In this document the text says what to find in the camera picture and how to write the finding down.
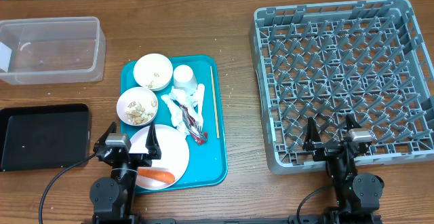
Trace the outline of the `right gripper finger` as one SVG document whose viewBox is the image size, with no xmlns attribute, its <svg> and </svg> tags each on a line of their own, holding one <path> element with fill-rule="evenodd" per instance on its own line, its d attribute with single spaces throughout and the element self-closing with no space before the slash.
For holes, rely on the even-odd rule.
<svg viewBox="0 0 434 224">
<path fill-rule="evenodd" d="M 312 117 L 309 117 L 308 124 L 307 124 L 307 132 L 306 132 L 306 136 L 302 148 L 305 151 L 313 151 L 316 150 L 317 148 L 316 144 L 320 142 L 321 142 L 321 138 L 317 130 L 317 124 Z"/>
<path fill-rule="evenodd" d="M 361 128 L 361 126 L 355 120 L 355 117 L 353 114 L 347 114 L 345 116 L 345 122 L 346 122 L 345 130 L 347 130 L 347 131 L 352 130 L 352 129 Z"/>
</svg>

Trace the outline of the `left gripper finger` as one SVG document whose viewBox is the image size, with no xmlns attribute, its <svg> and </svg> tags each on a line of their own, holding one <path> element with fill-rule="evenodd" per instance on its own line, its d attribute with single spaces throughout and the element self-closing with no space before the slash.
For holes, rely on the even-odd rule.
<svg viewBox="0 0 434 224">
<path fill-rule="evenodd" d="M 150 160 L 161 159 L 161 149 L 157 140 L 156 127 L 154 122 L 152 122 L 149 126 L 145 147 L 148 149 L 147 155 Z"/>
<path fill-rule="evenodd" d="M 105 141 L 109 134 L 116 133 L 117 131 L 117 124 L 115 122 L 112 122 L 111 125 L 108 127 L 106 132 L 95 142 L 94 147 L 99 148 L 101 145 L 105 145 Z"/>
</svg>

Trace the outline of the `large pink plate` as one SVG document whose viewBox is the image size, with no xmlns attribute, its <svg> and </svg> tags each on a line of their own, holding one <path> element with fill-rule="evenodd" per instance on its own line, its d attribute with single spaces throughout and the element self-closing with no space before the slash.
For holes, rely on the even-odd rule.
<svg viewBox="0 0 434 224">
<path fill-rule="evenodd" d="M 150 169 L 170 172 L 174 175 L 174 182 L 169 184 L 139 175 L 136 186 L 147 190 L 161 190 L 174 185 L 186 172 L 190 159 L 188 143 L 179 131 L 162 124 L 156 124 L 155 131 L 161 159 L 152 160 Z"/>
</svg>

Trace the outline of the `orange carrot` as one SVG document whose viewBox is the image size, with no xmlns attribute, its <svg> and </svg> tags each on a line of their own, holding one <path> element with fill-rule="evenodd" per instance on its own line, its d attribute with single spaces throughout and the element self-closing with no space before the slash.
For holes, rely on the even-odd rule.
<svg viewBox="0 0 434 224">
<path fill-rule="evenodd" d="M 172 184 L 175 181 L 175 176 L 172 173 L 152 168 L 139 168 L 138 174 L 167 184 Z"/>
</svg>

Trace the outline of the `pink bowl with nuts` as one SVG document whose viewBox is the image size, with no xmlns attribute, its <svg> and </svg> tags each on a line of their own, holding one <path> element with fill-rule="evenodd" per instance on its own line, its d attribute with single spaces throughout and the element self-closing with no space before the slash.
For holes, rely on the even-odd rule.
<svg viewBox="0 0 434 224">
<path fill-rule="evenodd" d="M 159 102 L 153 91 L 135 87 L 126 90 L 117 101 L 119 119 L 130 126 L 145 126 L 157 115 Z"/>
</svg>

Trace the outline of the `white napkin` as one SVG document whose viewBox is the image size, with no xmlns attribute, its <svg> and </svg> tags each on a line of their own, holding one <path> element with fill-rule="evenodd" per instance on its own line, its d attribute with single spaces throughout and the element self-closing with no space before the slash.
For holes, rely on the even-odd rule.
<svg viewBox="0 0 434 224">
<path fill-rule="evenodd" d="M 184 90 L 176 89 L 174 86 L 172 86 L 170 93 L 162 95 L 161 99 L 167 105 L 170 111 L 173 127 L 183 134 L 184 137 L 189 135 L 189 132 L 182 120 L 182 111 L 178 105 L 184 105 L 195 110 L 195 107 L 197 106 L 197 99 L 193 95 L 187 95 Z"/>
</svg>

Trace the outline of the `white bowl with crumbs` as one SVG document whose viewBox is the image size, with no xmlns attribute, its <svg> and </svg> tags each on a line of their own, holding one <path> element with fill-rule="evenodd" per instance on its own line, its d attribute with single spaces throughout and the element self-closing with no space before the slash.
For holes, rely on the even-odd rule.
<svg viewBox="0 0 434 224">
<path fill-rule="evenodd" d="M 160 91 L 171 82 L 173 70 L 173 65 L 166 56 L 147 54 L 134 65 L 133 76 L 139 86 Z"/>
</svg>

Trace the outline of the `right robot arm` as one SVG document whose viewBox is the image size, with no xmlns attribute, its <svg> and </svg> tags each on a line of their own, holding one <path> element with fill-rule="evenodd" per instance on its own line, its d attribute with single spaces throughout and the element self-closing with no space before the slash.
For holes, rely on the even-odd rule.
<svg viewBox="0 0 434 224">
<path fill-rule="evenodd" d="M 347 135 L 339 141 L 323 143 L 316 122 L 308 118 L 307 134 L 303 149 L 313 152 L 315 162 L 325 162 L 325 169 L 332 184 L 322 187 L 305 197 L 299 204 L 296 219 L 302 222 L 300 211 L 304 203 L 318 193 L 333 188 L 336 194 L 335 207 L 327 207 L 317 223 L 381 223 L 374 211 L 380 208 L 384 181 L 377 175 L 358 173 L 355 158 L 367 152 L 372 136 L 362 128 L 352 115 L 346 116 Z"/>
</svg>

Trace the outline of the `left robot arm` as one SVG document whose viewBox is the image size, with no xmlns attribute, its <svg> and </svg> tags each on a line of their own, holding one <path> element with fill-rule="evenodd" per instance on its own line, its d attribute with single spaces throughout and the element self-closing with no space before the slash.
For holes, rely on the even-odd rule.
<svg viewBox="0 0 434 224">
<path fill-rule="evenodd" d="M 152 166 L 161 159 L 155 124 L 149 126 L 145 140 L 146 153 L 131 153 L 127 134 L 117 133 L 113 122 L 95 143 L 93 151 L 99 161 L 112 167 L 110 177 L 102 177 L 90 189 L 94 205 L 92 223 L 145 223 L 140 214 L 132 212 L 139 167 Z"/>
</svg>

